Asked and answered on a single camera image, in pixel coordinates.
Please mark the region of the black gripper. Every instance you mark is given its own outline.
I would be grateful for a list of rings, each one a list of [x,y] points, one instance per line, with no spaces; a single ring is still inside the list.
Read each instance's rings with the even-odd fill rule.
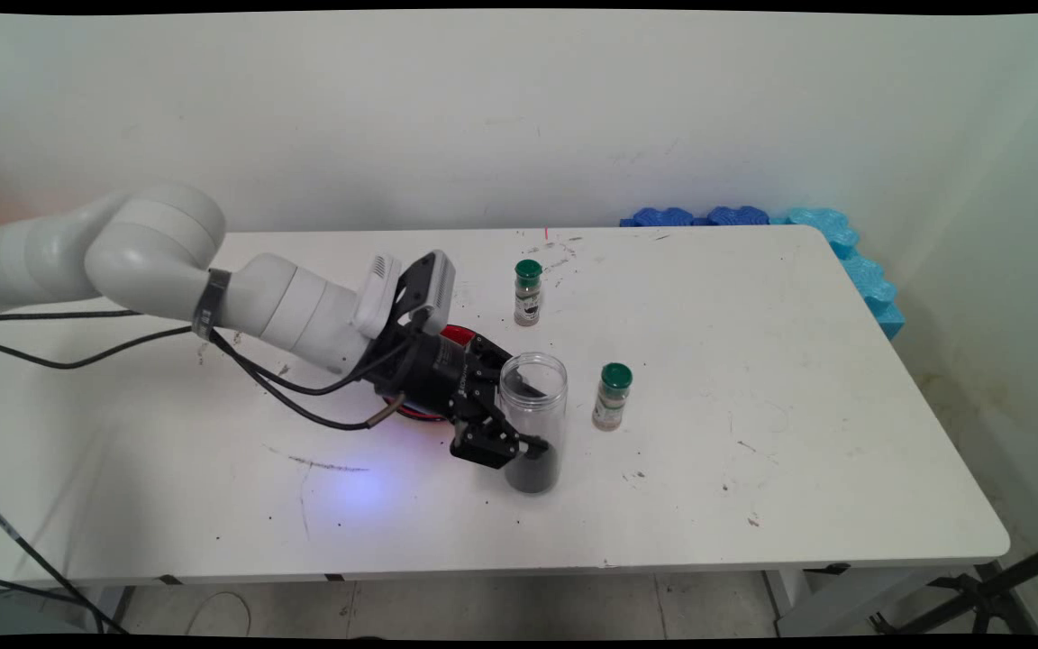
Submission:
[[[372,387],[383,398],[403,398],[408,409],[450,420],[450,455],[501,469],[520,456],[540,459],[547,440],[520,433],[497,404],[497,388],[515,398],[545,394],[504,370],[512,354],[477,333],[464,344],[407,327],[391,327],[372,344]]]

